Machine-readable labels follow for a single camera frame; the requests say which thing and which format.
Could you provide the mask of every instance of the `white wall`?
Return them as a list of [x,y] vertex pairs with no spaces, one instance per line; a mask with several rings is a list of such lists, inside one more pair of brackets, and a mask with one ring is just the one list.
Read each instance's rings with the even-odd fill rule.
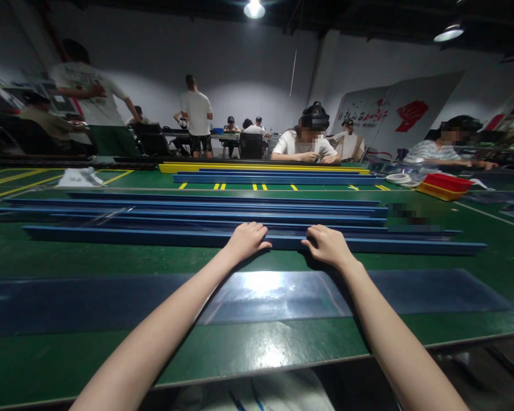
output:
[[0,78],[5,82],[27,83],[22,69],[34,76],[45,71],[10,5],[0,0]]
[[335,116],[349,91],[465,70],[433,127],[461,114],[487,124],[514,95],[514,63],[500,65],[501,59],[498,54],[341,36],[325,107]]
[[[109,73],[144,114],[176,127],[184,76],[194,74],[214,111],[214,127],[234,116],[263,118],[280,132],[292,127],[307,102],[318,50],[315,33],[300,36],[293,95],[289,97],[296,36],[258,23],[242,24],[53,2],[59,37],[80,41],[92,64]],[[119,106],[124,118],[130,114]]]

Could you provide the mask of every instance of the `ceiling light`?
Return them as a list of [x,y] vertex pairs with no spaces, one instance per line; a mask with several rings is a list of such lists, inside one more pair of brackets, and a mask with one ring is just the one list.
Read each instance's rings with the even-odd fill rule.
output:
[[445,30],[434,37],[435,42],[443,42],[447,40],[452,40],[456,37],[459,37],[462,33],[464,33],[464,29],[460,24],[450,25],[445,28]]
[[244,7],[244,14],[249,18],[261,18],[264,16],[264,7],[259,3],[259,0],[251,0]]

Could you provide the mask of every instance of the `green pants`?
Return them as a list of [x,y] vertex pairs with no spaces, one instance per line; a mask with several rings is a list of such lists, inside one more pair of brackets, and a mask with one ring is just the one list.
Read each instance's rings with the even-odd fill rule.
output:
[[103,156],[140,156],[141,151],[127,127],[89,126],[97,144],[97,154]]

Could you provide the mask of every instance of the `black shorts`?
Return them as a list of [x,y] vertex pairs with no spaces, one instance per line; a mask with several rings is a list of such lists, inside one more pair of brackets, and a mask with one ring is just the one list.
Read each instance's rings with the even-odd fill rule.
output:
[[211,135],[207,136],[193,136],[190,134],[190,149],[192,151],[200,151],[200,143],[202,144],[203,151],[211,152]]

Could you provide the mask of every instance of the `red fist logo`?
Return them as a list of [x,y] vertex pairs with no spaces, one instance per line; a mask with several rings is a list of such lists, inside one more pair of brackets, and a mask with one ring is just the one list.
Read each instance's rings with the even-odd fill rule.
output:
[[428,105],[425,102],[415,100],[404,107],[397,110],[398,115],[401,117],[402,122],[400,126],[394,130],[399,132],[408,132],[411,127],[428,111]]

